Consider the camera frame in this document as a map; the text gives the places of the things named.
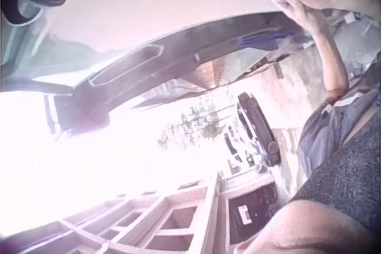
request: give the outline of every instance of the car wheel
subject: car wheel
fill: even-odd
[[[255,98],[249,98],[247,103],[249,107],[256,107],[258,105],[258,102]]]
[[[267,144],[267,152],[270,154],[277,154],[279,152],[279,145],[275,140]]]

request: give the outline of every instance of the sky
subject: sky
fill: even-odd
[[[37,227],[105,199],[173,187],[220,170],[223,141],[162,150],[157,139],[176,107],[110,114],[103,130],[54,142],[43,94],[0,93],[0,234]]]

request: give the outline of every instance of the building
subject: building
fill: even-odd
[[[7,237],[1,253],[232,253],[278,210],[270,173],[250,169],[123,195],[61,221]]]

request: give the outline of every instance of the tree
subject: tree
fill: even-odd
[[[195,145],[202,139],[214,140],[223,132],[224,126],[220,126],[219,111],[206,110],[203,112],[200,106],[190,107],[189,112],[179,115],[177,124],[167,125],[167,128],[161,133],[161,138],[158,139],[158,144],[163,149],[167,149],[169,143],[181,144],[186,148],[188,145]]]

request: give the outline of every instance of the building facade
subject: building facade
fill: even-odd
[[[1,253],[232,253],[278,210],[270,173],[256,169],[123,195],[60,221],[7,237]]]

